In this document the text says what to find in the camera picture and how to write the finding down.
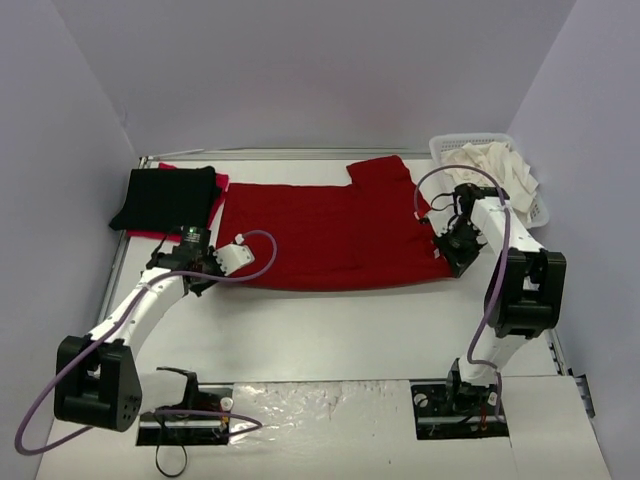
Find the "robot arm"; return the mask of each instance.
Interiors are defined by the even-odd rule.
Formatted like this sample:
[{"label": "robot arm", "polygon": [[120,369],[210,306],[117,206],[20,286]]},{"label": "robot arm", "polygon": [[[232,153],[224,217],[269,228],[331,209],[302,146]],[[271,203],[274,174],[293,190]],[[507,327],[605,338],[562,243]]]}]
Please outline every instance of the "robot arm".
[{"label": "robot arm", "polygon": [[244,245],[230,244],[218,250],[209,247],[210,235],[208,230],[189,227],[183,230],[180,244],[170,254],[160,253],[157,248],[138,284],[109,317],[86,336],[69,336],[60,344],[57,372],[107,334],[123,316],[127,317],[58,384],[56,418],[125,431],[141,413],[189,403],[189,396],[194,389],[197,391],[194,373],[158,369],[138,376],[135,358],[169,308],[190,291],[199,296],[215,283],[167,274],[189,271],[223,277],[253,262],[251,251]]},{"label": "robot arm", "polygon": [[[428,221],[434,228],[434,243],[445,256],[456,277],[477,258],[486,244],[498,256],[505,230],[504,208],[495,188],[463,184],[453,192],[455,216],[431,211]],[[506,208],[511,209],[508,196]],[[466,355],[457,359],[449,373],[448,401],[458,405],[478,405],[495,389],[494,366],[501,371],[513,354],[531,339],[556,326],[560,314],[566,260],[561,253],[548,252],[538,243],[513,210],[504,281],[470,363]],[[482,234],[486,244],[480,244]],[[498,272],[494,271],[485,296],[485,308],[493,292]]]}]

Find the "plastic basket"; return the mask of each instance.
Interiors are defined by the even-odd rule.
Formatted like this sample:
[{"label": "plastic basket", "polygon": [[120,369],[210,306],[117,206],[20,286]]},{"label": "plastic basket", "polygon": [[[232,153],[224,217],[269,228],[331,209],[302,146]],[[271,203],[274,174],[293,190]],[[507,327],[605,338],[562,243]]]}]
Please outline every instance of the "plastic basket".
[{"label": "plastic basket", "polygon": [[[467,143],[474,145],[482,145],[491,142],[507,142],[511,146],[512,151],[518,151],[518,148],[509,135],[504,133],[460,133],[453,135],[439,135],[429,140],[429,150],[431,157],[436,165],[442,165],[442,154],[449,150],[461,148]],[[438,175],[440,183],[445,192],[450,192],[455,187],[453,179],[449,175]],[[527,228],[541,227],[549,223],[549,211],[542,201],[540,193],[533,199],[531,205],[531,221],[525,224]]]}]

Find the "purple cable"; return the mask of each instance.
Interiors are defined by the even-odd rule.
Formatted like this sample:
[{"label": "purple cable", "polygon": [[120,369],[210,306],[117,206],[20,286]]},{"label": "purple cable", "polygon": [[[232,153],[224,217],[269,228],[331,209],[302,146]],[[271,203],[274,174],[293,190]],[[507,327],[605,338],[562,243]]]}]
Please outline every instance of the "purple cable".
[{"label": "purple cable", "polygon": [[508,208],[505,208],[507,206],[507,202],[504,198],[504,194],[502,193],[502,187],[500,187],[500,184],[496,181],[496,179],[493,178],[484,170],[481,170],[476,167],[471,167],[469,165],[445,165],[442,167],[434,168],[429,173],[427,173],[424,177],[422,177],[418,182],[418,184],[416,185],[415,191],[413,192],[413,206],[416,212],[419,211],[418,196],[420,195],[420,185],[422,185],[422,183],[431,175],[441,172],[443,170],[448,170],[450,168],[460,168],[463,170],[471,170],[472,172],[476,172],[485,176],[493,184],[493,186],[496,187],[496,190],[498,191],[498,198],[500,199],[500,205],[502,205],[502,207],[504,208],[505,232],[504,232],[504,240],[502,242],[502,251],[500,252],[498,274],[496,276],[496,281],[495,281],[495,284],[493,285],[493,289],[491,290],[491,297],[489,298],[489,302],[487,303],[487,306],[484,309],[484,315],[482,316],[482,320],[480,320],[480,324],[476,329],[476,333],[473,335],[473,338],[471,339],[471,343],[469,344],[469,348],[467,349],[467,362],[469,362],[471,365],[486,365],[495,371],[496,395],[497,395],[497,400],[495,405],[495,417],[496,419],[500,420],[500,403],[502,401],[502,375],[498,371],[498,366],[495,363],[490,362],[488,360],[475,360],[473,358],[473,351],[476,349],[476,346],[478,345],[478,341],[480,340],[480,336],[482,335],[484,328],[487,326],[487,323],[489,323],[489,317],[491,316],[491,313],[496,307],[496,303],[498,302],[498,296],[500,295],[500,290],[502,290],[502,284],[504,283],[504,275],[507,270],[507,256],[509,254],[509,234],[511,233],[511,212],[509,212]]},{"label": "purple cable", "polygon": [[236,437],[238,435],[242,435],[244,433],[255,432],[256,430],[260,430],[263,425],[260,420],[256,420],[255,418],[247,417],[246,415],[240,415],[238,413],[231,412],[213,412],[210,410],[173,410],[173,409],[158,409],[153,412],[154,415],[200,415],[202,417],[216,417],[223,418],[229,417],[234,418],[236,420],[244,420],[245,422],[253,423],[253,427],[243,428],[242,430],[238,430],[236,432],[230,432],[219,435],[220,437]]},{"label": "purple cable", "polygon": [[[273,238],[273,235],[271,235],[269,232],[265,232],[264,230],[251,230],[250,232],[243,234],[243,237],[246,239],[253,235],[263,235],[267,237],[269,240],[271,240],[271,244],[273,245],[273,253],[271,254],[271,258],[269,259],[269,262],[267,262],[267,264],[262,269],[260,269],[260,271],[254,274],[247,275],[246,277],[218,277],[216,275],[207,275],[206,273],[199,273],[199,272],[175,271],[175,272],[163,273],[162,275],[158,275],[157,277],[154,277],[148,282],[148,286],[151,287],[158,282],[166,280],[167,278],[178,277],[178,276],[202,278],[205,280],[214,280],[214,281],[226,282],[226,283],[239,283],[239,282],[247,282],[249,280],[253,280],[254,278],[259,277],[260,275],[263,275],[267,270],[271,268],[271,266],[273,265],[273,262],[276,260],[276,255],[278,254],[278,245],[276,243],[276,239]],[[55,442],[50,443],[49,445],[45,445],[44,447],[29,449],[29,448],[26,448],[22,443],[24,432],[27,429],[29,422],[33,418],[33,415],[36,413],[38,408],[40,408],[40,405],[42,405],[42,402],[47,397],[47,395],[51,393],[51,391],[56,387],[56,385],[58,385],[58,383],[60,383],[60,381],[64,377],[66,377],[71,370],[73,370],[76,366],[78,366],[78,364],[80,364],[80,362],[82,362],[85,358],[91,355],[91,353],[93,353],[101,344],[105,342],[105,340],[107,340],[111,335],[113,335],[116,331],[118,331],[118,329],[120,329],[122,325],[125,324],[125,322],[129,318],[129,315],[131,315],[131,312],[133,312],[134,308],[138,305],[138,303],[140,303],[140,300],[142,300],[142,298],[147,294],[147,292],[149,292],[148,288],[140,290],[140,292],[138,292],[136,296],[133,297],[133,300],[131,300],[131,303],[127,305],[127,308],[125,309],[124,313],[122,314],[120,319],[113,325],[113,327],[111,327],[111,329],[109,329],[108,332],[106,332],[102,337],[98,338],[89,347],[83,350],[82,353],[80,353],[77,357],[71,360],[71,362],[69,362],[62,370],[60,370],[60,372],[47,384],[47,386],[44,387],[42,392],[40,392],[40,394],[36,397],[33,404],[27,410],[27,413],[25,414],[24,418],[20,422],[20,425],[18,426],[18,430],[16,431],[16,436],[14,439],[14,447],[18,453],[22,455],[27,455],[27,456],[39,455],[41,453],[45,453],[50,450],[53,450],[54,448],[59,447],[64,443],[67,443],[69,440],[73,440],[77,436],[82,435],[86,431],[91,430],[91,428],[93,428],[93,427],[82,427],[79,430],[76,430],[75,432],[67,435],[66,437],[61,438],[60,440],[56,440]],[[260,422],[258,422],[257,420],[249,419],[248,417],[243,417],[242,419],[251,421],[256,425],[260,424]]]}]

